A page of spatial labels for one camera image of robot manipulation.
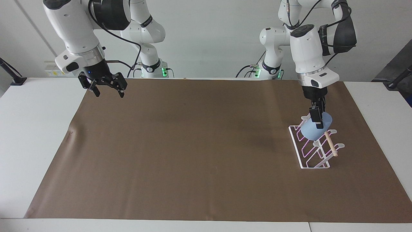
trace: white table surface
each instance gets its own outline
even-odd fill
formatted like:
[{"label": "white table surface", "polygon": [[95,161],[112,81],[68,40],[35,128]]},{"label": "white table surface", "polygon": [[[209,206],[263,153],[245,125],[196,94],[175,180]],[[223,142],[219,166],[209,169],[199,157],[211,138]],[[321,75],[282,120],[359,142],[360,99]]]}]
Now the white table surface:
[{"label": "white table surface", "polygon": [[[412,109],[380,83],[345,83],[412,199]],[[412,224],[22,219],[85,90],[76,78],[31,78],[0,98],[0,232],[411,232]]]}]

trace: brown tablecloth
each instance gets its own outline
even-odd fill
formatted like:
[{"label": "brown tablecloth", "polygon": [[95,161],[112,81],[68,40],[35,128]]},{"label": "brown tablecloth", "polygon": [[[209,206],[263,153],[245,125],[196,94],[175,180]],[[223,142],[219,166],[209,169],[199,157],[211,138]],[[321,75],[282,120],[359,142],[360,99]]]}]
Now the brown tablecloth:
[{"label": "brown tablecloth", "polygon": [[412,203],[343,83],[327,112],[344,143],[299,167],[296,81],[128,80],[88,92],[26,218],[412,223]]}]

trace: white table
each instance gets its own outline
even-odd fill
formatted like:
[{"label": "white table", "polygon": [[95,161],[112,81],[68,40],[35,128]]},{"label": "white table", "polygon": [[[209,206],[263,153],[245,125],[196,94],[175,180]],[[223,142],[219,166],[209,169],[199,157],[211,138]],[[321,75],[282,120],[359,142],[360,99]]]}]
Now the white table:
[{"label": "white table", "polygon": [[[412,109],[380,83],[345,83],[412,199]],[[22,219],[85,90],[76,78],[32,78],[0,98],[0,232],[411,232],[412,224]]]}]

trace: wooden handle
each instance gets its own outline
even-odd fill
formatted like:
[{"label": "wooden handle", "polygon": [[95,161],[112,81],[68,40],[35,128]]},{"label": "wooden handle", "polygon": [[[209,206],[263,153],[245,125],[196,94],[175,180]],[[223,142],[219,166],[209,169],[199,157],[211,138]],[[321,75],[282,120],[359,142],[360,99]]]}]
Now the wooden handle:
[{"label": "wooden handle", "polygon": [[335,149],[335,145],[333,144],[332,139],[330,138],[328,131],[325,132],[325,136],[326,136],[326,140],[329,143],[330,150],[332,151],[333,156],[337,157],[337,151]]}]

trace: white wire rack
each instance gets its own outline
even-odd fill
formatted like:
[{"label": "white wire rack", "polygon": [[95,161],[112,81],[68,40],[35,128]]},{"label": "white wire rack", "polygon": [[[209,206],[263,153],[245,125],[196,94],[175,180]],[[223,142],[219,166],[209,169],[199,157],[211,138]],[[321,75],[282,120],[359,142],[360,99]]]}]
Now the white wire rack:
[{"label": "white wire rack", "polygon": [[290,136],[295,146],[297,158],[301,169],[327,169],[330,168],[329,160],[337,157],[337,151],[344,148],[342,143],[334,144],[331,135],[336,130],[328,130],[316,141],[305,138],[301,132],[302,125],[310,119],[310,115],[303,116],[299,125],[289,126]]}]

